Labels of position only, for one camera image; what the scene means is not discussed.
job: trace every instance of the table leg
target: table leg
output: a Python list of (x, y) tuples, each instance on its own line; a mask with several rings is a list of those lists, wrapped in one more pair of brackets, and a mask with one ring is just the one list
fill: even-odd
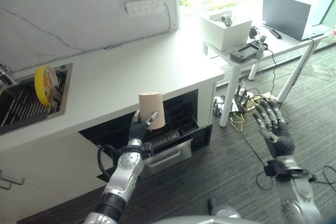
[(207, 47), (207, 45), (205, 44), (204, 41), (202, 42), (202, 51), (205, 55), (208, 56), (208, 47)]
[(288, 80), (286, 81), (285, 85), (282, 87), (278, 97), (277, 97), (277, 101), (278, 102), (283, 102), (284, 99), (286, 98), (291, 86), (294, 86), (295, 82), (298, 80), (299, 75), (301, 74), (302, 69), (304, 68), (304, 66), (307, 64), (310, 56), (314, 53), (316, 47), (318, 46), (318, 44), (320, 43), (320, 40), (314, 40), (314, 44), (311, 43), (305, 53), (301, 56), (298, 64), (296, 65), (294, 71), (292, 72), (292, 74), (290, 75), (290, 77), (288, 78)]
[(250, 74), (249, 74), (249, 76), (248, 76), (248, 79), (249, 79), (250, 81), (253, 81), (254, 76), (256, 75), (256, 72), (258, 71), (259, 67), (260, 67), (260, 62), (258, 62), (258, 63), (256, 63), (256, 64), (253, 64), (252, 69), (251, 69), (251, 71), (250, 71)]
[(224, 101), (224, 109), (222, 112), (222, 116), (220, 117), (220, 122), (219, 125), (221, 127), (225, 127), (227, 123), (227, 119), (229, 117), (229, 113), (231, 111), (232, 107), (232, 98), (235, 95), (236, 88), (238, 85), (238, 80), (241, 72), (241, 67), (240, 66), (233, 66), (231, 70), (231, 77), (229, 80), (229, 85), (227, 87), (227, 92), (226, 92), (226, 97)]

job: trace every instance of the oven handle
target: oven handle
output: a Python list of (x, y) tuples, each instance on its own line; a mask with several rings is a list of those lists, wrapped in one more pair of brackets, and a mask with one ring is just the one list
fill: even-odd
[(156, 162), (156, 163), (154, 163), (154, 164), (148, 164), (148, 166), (149, 166), (149, 167), (156, 167), (156, 166), (158, 166), (158, 165), (161, 165), (161, 164), (163, 164), (163, 163), (165, 163), (165, 162), (167, 162), (167, 161), (169, 161), (169, 160), (172, 160), (172, 159), (174, 159), (174, 158), (180, 156), (180, 154), (181, 154), (181, 150), (178, 149), (178, 150), (177, 150), (177, 153), (173, 154), (172, 156), (169, 156), (169, 157), (167, 157), (167, 158), (165, 158), (165, 159), (163, 159), (163, 160), (160, 160), (160, 161), (158, 161), (158, 162)]

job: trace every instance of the white table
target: white table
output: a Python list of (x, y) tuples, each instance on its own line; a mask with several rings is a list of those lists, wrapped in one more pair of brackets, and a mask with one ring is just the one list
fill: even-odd
[[(283, 33), (280, 33), (282, 38), (277, 39), (275, 36), (273, 36), (267, 28), (260, 28), (259, 32), (261, 34), (265, 34), (267, 36), (266, 43), (268, 44), (268, 48), (274, 53), (274, 57), (296, 50), (301, 47), (307, 46), (307, 49), (305, 53), (301, 56), (298, 64), (296, 65), (294, 71), (290, 75), (289, 79), (287, 80), (286, 84), (282, 87), (279, 95), (277, 96), (277, 101), (278, 102), (283, 102), (285, 99), (287, 93), (290, 90), (290, 87), (296, 82), (298, 79), (302, 68), (305, 66), (307, 61), (309, 60), (310, 56), (314, 53), (316, 46), (319, 44), (319, 42), (326, 38), (328, 35), (321, 35), (318, 37), (313, 38), (312, 40), (305, 40), (305, 41), (298, 41), (292, 37), (289, 37)], [(224, 102), (224, 109), (222, 112), (222, 117), (220, 118), (220, 126), (225, 127), (227, 124), (227, 119), (230, 113), (231, 109), (231, 104), (232, 104), (232, 99), (234, 97), (239, 77), (240, 77), (240, 72), (242, 68), (252, 66), (250, 75), (248, 77), (249, 80), (253, 80), (256, 72), (258, 71), (259, 65), (261, 61), (264, 60), (272, 60), (272, 53), (270, 51), (264, 51), (264, 55), (260, 60), (256, 59), (250, 59), (244, 62), (236, 62), (231, 60), (230, 54), (227, 51), (219, 51), (216, 48), (214, 48), (212, 45), (205, 43), (205, 45), (208, 48), (211, 48), (215, 53), (217, 53), (222, 59), (224, 59), (231, 67), (231, 77), (229, 80), (228, 88), (227, 88), (227, 94)]]

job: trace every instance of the white box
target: white box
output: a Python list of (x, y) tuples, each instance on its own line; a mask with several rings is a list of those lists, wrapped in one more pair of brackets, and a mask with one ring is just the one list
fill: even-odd
[(200, 17), (203, 40), (219, 51), (245, 44), (252, 24), (252, 20), (246, 20), (239, 23), (233, 22), (232, 26), (226, 27), (220, 21), (220, 17), (224, 14), (228, 12)]

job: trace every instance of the gray carpet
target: gray carpet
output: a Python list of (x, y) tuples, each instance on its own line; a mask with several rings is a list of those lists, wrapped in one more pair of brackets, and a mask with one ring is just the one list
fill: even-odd
[[(290, 76), (296, 61), (278, 67), (274, 94), (278, 94)], [(272, 87), (272, 71), (246, 81), (247, 88), (261, 93)], [(297, 163), (324, 180), (324, 165), (336, 167), (336, 47), (317, 52), (286, 98), (282, 111), (290, 118), (289, 129), (296, 141)], [(225, 94), (225, 88), (217, 95)], [(245, 116), (243, 134), (266, 162), (271, 156), (252, 116)], [(206, 215), (207, 200), (215, 197), (220, 204), (236, 208), (250, 220), (283, 223), (277, 192), (264, 191), (255, 183), (262, 165), (241, 135), (230, 124), (221, 128), (213, 117), (210, 146), (193, 153), (193, 157), (153, 177), (138, 181), (135, 192), (120, 223), (151, 223), (162, 218), (183, 215)], [(328, 173), (331, 180), (336, 175)], [(260, 177), (260, 183), (270, 181)], [(335, 215), (336, 193), (329, 185), (313, 184), (317, 207), (325, 217)], [(19, 221), (19, 224), (76, 224), (97, 203), (102, 188), (65, 204)]]

